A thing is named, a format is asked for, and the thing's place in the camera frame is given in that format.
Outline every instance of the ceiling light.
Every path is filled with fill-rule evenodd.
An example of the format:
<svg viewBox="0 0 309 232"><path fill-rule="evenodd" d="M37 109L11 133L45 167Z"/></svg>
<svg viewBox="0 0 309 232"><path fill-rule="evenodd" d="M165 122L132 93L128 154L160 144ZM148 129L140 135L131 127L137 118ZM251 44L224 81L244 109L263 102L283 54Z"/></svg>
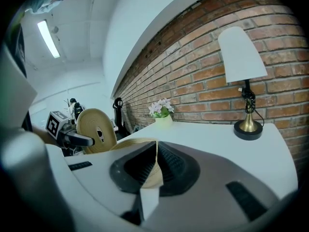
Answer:
<svg viewBox="0 0 309 232"><path fill-rule="evenodd" d="M60 57L60 54L58 53L57 48L56 48L54 41L52 39L52 36L50 35L50 32L48 30L46 21L44 20L44 21L39 22L38 27L39 27L40 33L41 33L48 49L50 50L53 57L54 58Z"/></svg>

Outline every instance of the black slot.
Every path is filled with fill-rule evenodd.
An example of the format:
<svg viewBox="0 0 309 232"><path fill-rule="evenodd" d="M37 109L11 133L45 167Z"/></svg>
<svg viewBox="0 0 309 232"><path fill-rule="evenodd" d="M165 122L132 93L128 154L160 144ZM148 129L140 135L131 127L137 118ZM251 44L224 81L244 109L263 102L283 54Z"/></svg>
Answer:
<svg viewBox="0 0 309 232"><path fill-rule="evenodd" d="M226 187L250 221L257 219L267 211L240 182L232 181L226 184Z"/></svg>
<svg viewBox="0 0 309 232"><path fill-rule="evenodd" d="M71 171L74 171L74 170L78 170L78 169L81 169L81 168L89 167L89 166L91 166L91 165L92 165L91 162L84 161L84 162L80 162L80 163L76 163L76 164L71 164L71 165L69 165L69 169L70 169Z"/></svg>

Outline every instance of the black lamp cord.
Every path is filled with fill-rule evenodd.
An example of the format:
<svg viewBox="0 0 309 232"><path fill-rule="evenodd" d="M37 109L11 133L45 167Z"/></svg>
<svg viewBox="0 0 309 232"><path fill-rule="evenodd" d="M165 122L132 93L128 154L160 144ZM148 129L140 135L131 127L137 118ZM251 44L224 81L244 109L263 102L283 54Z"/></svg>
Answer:
<svg viewBox="0 0 309 232"><path fill-rule="evenodd" d="M264 126L264 119L263 117L258 113L258 111L255 109L255 94L251 91L250 87L243 87L241 91L241 96L243 99L246 101L246 108L245 111L248 114L251 114L253 112L256 112L261 119L263 120L263 125Z"/></svg>

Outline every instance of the white ceiling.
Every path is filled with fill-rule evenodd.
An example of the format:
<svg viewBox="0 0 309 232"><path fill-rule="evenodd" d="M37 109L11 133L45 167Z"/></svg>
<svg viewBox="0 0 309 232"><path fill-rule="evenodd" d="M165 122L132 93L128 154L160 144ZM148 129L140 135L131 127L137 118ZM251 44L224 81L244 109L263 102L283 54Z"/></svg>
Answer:
<svg viewBox="0 0 309 232"><path fill-rule="evenodd" d="M64 63L101 58L110 23L118 0L64 0L46 14L26 13L22 20L25 38L26 68L42 70ZM37 23L47 20L55 45L60 53L53 58Z"/></svg>

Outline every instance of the white countertop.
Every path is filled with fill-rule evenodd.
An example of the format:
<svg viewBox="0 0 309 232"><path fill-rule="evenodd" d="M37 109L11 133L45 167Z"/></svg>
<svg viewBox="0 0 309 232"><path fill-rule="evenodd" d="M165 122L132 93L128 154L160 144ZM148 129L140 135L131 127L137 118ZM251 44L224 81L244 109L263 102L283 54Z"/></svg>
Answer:
<svg viewBox="0 0 309 232"><path fill-rule="evenodd" d="M265 124L262 136L245 141L233 125L173 122L161 129L154 123L120 140L151 137L225 157L263 181L282 199L297 190L297 174L290 151L274 124Z"/></svg>
<svg viewBox="0 0 309 232"><path fill-rule="evenodd" d="M120 141L139 137L157 138L160 141L177 143L223 156L263 181L279 199L297 190L297 175L292 156L273 124L264 125L263 135L255 141L244 141L236 137L232 125L181 122L173 122L169 129L159 129L156 124L152 124ZM103 168L102 161L108 160L109 154L98 153L64 158L59 147L54 145L46 147L55 180L70 207L77 231L142 231L142 227L119 218L96 199L98 195L93 192L103 190L101 186L107 184L102 178L100 179L100 176L103 177L102 173L84 178L87 180L92 176L89 182L97 185L94 189L91 186L84 186L85 183L81 183L76 177L91 171L98 173L97 170ZM74 172L68 168L68 164L85 160L90 160L93 166Z"/></svg>

